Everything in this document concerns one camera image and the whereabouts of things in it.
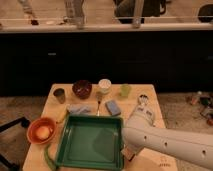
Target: blue sponge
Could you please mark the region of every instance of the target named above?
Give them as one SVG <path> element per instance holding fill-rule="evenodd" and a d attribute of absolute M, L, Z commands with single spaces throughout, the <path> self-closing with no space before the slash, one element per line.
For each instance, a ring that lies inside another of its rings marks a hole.
<path fill-rule="evenodd" d="M 106 102 L 105 106 L 112 116 L 117 116 L 117 115 L 121 114 L 121 110 L 114 100 L 110 100 L 110 101 Z"/>

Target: black cabinet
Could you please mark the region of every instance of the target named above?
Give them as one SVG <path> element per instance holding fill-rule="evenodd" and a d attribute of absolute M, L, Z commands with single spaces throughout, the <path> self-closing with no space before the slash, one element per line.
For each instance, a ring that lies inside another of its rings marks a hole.
<path fill-rule="evenodd" d="M 212 91 L 213 31 L 0 34 L 0 95 L 107 77 L 157 91 Z"/>

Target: bottle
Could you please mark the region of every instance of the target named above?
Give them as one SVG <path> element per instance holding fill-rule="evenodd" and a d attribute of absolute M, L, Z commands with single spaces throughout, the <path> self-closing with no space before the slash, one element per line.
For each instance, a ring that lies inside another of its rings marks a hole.
<path fill-rule="evenodd" d="M 198 103 L 198 101 L 200 100 L 200 96 L 202 95 L 201 91 L 198 91 L 196 95 L 192 96 L 190 104 L 191 105 L 195 105 Z"/>

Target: orange bowl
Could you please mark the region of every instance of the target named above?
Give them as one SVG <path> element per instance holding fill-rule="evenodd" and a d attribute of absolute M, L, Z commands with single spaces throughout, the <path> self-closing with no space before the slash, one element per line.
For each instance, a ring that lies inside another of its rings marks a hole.
<path fill-rule="evenodd" d="M 56 122 L 48 117 L 34 120 L 27 129 L 27 139 L 32 144 L 46 144 L 56 133 Z"/>

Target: paper cup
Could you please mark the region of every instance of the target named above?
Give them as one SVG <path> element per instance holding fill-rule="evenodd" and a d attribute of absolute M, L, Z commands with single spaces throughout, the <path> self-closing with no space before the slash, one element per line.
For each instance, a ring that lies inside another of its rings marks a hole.
<path fill-rule="evenodd" d="M 99 91 L 102 94 L 107 94 L 109 93 L 110 87 L 111 87 L 111 81 L 109 79 L 101 79 L 98 82 L 98 86 L 99 86 Z"/>

